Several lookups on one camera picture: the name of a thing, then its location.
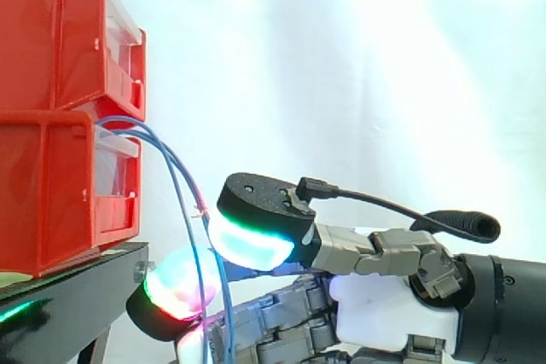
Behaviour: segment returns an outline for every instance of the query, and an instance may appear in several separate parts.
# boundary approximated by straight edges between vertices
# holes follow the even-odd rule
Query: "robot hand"
[[[340,295],[337,305],[328,288]],[[400,326],[400,316],[407,319],[406,326]],[[236,362],[440,363],[445,346],[440,337],[455,340],[457,319],[456,310],[442,316],[417,302],[397,277],[372,274],[331,279],[325,274],[309,274],[291,286],[236,307]],[[223,314],[212,317],[207,362],[224,362],[224,330]],[[353,356],[341,351],[323,352],[340,341],[368,348]],[[203,362],[201,343],[202,327],[185,334],[177,342],[179,362]]]
[[[500,233],[493,218],[454,211],[427,217],[403,210],[417,220],[410,230],[363,236],[315,223],[309,203],[365,195],[324,182],[301,185],[235,174],[218,201],[229,223],[209,226],[229,281],[301,275],[291,286],[236,306],[237,363],[424,364],[442,362],[447,354],[476,363],[534,364],[546,356],[546,268],[498,257],[452,256],[433,237],[444,230],[489,243]],[[172,321],[169,326],[177,329]],[[207,362],[222,363],[224,313],[206,327]],[[203,362],[195,350],[202,339],[199,320],[179,327],[178,334],[180,362]],[[363,348],[353,356],[324,352],[340,342]]]

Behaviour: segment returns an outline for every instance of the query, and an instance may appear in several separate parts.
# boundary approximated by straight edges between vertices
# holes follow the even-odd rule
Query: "stacked red bin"
[[[146,36],[119,0],[0,0],[0,272],[40,276],[138,234]]]

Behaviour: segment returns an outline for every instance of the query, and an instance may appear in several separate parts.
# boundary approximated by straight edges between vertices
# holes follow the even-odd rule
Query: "screw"
[[[148,271],[155,269],[155,263],[152,261],[149,262],[138,262],[135,265],[135,271],[133,278],[135,280],[135,283],[141,283],[145,278]]]
[[[506,286],[512,286],[515,283],[515,279],[512,276],[504,276],[504,284]]]

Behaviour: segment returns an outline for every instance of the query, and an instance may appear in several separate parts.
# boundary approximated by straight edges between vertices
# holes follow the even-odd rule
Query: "white backdrop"
[[[315,176],[419,211],[490,212],[495,245],[441,239],[546,262],[545,0],[122,1],[148,32],[148,122],[210,204],[231,172]],[[143,172],[139,239],[159,261],[187,239],[150,149]],[[347,226],[410,223],[344,201],[318,209]],[[282,282],[237,284],[235,300]],[[115,323],[107,364],[173,356]]]

